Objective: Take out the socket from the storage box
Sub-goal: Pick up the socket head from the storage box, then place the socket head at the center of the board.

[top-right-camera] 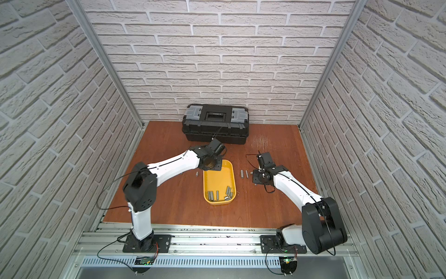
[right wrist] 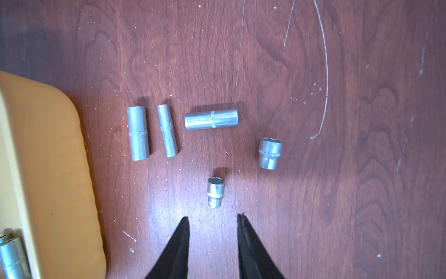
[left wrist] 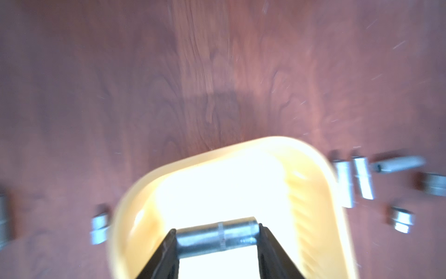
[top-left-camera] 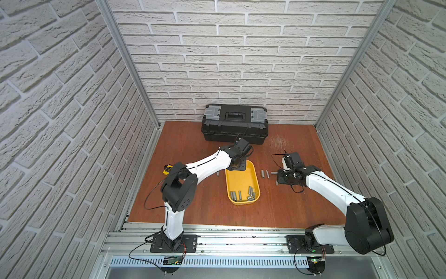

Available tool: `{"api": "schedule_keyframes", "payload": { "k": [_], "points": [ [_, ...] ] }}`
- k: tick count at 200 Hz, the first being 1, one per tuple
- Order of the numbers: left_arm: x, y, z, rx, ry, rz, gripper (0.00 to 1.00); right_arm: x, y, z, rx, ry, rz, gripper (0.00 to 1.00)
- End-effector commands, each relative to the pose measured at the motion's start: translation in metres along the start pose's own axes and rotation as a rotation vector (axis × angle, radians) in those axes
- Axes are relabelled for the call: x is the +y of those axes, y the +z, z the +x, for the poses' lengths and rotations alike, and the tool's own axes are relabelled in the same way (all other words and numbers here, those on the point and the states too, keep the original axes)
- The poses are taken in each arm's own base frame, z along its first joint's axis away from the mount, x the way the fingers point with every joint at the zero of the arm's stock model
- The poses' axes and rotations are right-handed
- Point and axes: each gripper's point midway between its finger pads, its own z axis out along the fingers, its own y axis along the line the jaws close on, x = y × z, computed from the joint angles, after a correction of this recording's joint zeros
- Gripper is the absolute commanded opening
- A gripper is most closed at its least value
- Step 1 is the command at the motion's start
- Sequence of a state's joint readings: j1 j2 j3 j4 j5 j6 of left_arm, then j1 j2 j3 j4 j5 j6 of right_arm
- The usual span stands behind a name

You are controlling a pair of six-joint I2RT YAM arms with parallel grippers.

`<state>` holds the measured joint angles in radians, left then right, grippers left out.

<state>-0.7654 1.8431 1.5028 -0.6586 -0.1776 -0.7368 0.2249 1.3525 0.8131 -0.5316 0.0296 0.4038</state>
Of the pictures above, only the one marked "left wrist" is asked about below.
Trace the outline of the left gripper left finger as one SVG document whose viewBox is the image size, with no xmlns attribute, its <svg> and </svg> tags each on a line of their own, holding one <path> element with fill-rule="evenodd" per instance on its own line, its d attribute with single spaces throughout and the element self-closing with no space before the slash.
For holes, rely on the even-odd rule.
<svg viewBox="0 0 446 279">
<path fill-rule="evenodd" d="M 177 279 L 180 260 L 177 252 L 176 229 L 171 229 L 149 259 L 137 279 Z"/>
</svg>

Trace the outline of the small short silver socket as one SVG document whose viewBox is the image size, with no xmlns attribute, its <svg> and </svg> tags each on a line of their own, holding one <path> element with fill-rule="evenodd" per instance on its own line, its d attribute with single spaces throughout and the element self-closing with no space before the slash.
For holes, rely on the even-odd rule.
<svg viewBox="0 0 446 279">
<path fill-rule="evenodd" d="M 415 215 L 413 212 L 398 208 L 392 207 L 390 214 L 391 224 L 394 229 L 400 233 L 408 234 L 411 231 L 411 227 L 415 222 Z"/>
</svg>

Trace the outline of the wide short silver socket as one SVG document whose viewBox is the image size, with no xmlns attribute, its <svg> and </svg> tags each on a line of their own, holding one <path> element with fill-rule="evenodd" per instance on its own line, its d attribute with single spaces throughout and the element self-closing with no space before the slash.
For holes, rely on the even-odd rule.
<svg viewBox="0 0 446 279">
<path fill-rule="evenodd" d="M 424 193 L 446 196 L 446 176 L 435 173 L 422 173 L 421 189 Z"/>
</svg>

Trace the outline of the horizontal long silver socket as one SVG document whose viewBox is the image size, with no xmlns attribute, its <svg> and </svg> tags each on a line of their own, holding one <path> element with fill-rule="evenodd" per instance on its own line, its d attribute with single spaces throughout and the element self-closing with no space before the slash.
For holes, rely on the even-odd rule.
<svg viewBox="0 0 446 279">
<path fill-rule="evenodd" d="M 401 156 L 374 162 L 371 169 L 376 173 L 389 174 L 415 169 L 425 164 L 426 159 L 422 156 Z"/>
</svg>

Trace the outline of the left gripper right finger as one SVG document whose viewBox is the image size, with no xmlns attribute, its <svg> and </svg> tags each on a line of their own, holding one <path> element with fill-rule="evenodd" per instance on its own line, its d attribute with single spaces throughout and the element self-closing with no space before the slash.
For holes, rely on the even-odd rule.
<svg viewBox="0 0 446 279">
<path fill-rule="evenodd" d="M 305 279 L 268 227 L 259 224 L 257 255 L 261 279 Z"/>
</svg>

